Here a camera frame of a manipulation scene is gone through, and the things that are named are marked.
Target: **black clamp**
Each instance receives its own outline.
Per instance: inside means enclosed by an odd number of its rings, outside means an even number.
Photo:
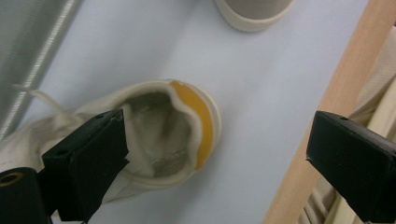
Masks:
[[[396,144],[358,123],[318,111],[306,159],[363,222],[396,219]]]
[[[0,174],[1,223],[85,221],[100,207],[111,183],[128,161],[122,110],[88,120],[43,156],[45,168]]]

